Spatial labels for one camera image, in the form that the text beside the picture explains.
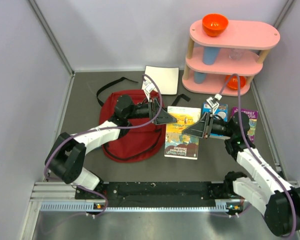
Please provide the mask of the yellow Brideshead Revisited book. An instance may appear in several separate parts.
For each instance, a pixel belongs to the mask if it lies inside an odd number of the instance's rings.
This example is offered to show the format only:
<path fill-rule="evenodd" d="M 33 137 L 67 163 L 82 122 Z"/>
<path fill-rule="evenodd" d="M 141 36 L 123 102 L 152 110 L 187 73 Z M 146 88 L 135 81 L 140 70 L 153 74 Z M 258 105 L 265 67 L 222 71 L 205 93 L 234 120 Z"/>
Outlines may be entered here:
<path fill-rule="evenodd" d="M 199 138 L 183 134 L 183 130 L 200 120 L 201 109 L 197 107 L 168 106 L 167 112 L 176 118 L 176 122 L 166 125 L 164 156 L 197 160 Z"/>

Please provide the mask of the red student backpack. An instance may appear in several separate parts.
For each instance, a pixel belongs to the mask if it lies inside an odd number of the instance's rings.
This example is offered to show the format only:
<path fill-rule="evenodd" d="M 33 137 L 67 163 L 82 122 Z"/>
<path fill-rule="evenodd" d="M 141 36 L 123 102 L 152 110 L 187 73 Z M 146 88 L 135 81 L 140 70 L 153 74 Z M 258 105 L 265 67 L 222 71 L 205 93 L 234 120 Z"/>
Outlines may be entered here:
<path fill-rule="evenodd" d="M 153 98 L 158 98 L 160 111 L 167 111 L 158 92 L 151 92 L 150 100 Z M 98 100 L 101 106 L 99 123 L 113 120 L 124 127 L 117 140 L 102 145 L 106 157 L 119 163 L 140 162 L 161 149 L 165 142 L 166 124 L 151 122 L 148 102 L 142 89 L 112 92 L 105 101 Z"/>

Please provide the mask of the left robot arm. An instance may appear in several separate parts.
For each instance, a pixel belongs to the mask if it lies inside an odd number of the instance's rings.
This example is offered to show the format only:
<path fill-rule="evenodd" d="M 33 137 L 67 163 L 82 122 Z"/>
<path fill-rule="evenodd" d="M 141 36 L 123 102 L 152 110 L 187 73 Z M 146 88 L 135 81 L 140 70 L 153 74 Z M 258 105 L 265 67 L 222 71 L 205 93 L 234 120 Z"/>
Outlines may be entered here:
<path fill-rule="evenodd" d="M 134 104 L 129 95 L 121 95 L 116 101 L 114 113 L 101 125 L 81 133 L 70 135 L 64 132 L 58 136 L 45 160 L 44 173 L 51 171 L 65 184 L 81 187 L 92 198 L 99 198 L 104 191 L 102 180 L 84 168 L 85 156 L 103 144 L 125 136 L 134 128 L 130 119 L 145 118 L 150 120 L 143 123 L 143 127 L 151 123 L 166 125 L 177 122 L 163 108 L 160 97 L 154 97 L 147 103 Z"/>

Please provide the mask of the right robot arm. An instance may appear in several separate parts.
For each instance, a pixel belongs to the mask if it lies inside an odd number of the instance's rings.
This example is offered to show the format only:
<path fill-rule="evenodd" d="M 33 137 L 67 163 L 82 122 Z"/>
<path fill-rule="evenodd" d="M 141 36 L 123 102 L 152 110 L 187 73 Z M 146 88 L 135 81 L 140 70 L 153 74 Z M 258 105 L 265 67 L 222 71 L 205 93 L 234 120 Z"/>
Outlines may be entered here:
<path fill-rule="evenodd" d="M 207 139 L 211 134 L 226 136 L 225 149 L 249 174 L 229 172 L 223 192 L 229 198 L 246 199 L 262 215 L 269 230 L 277 237 L 291 236 L 300 230 L 300 187 L 292 186 L 263 159 L 248 138 L 250 119 L 241 111 L 229 121 L 205 112 L 183 134 Z"/>

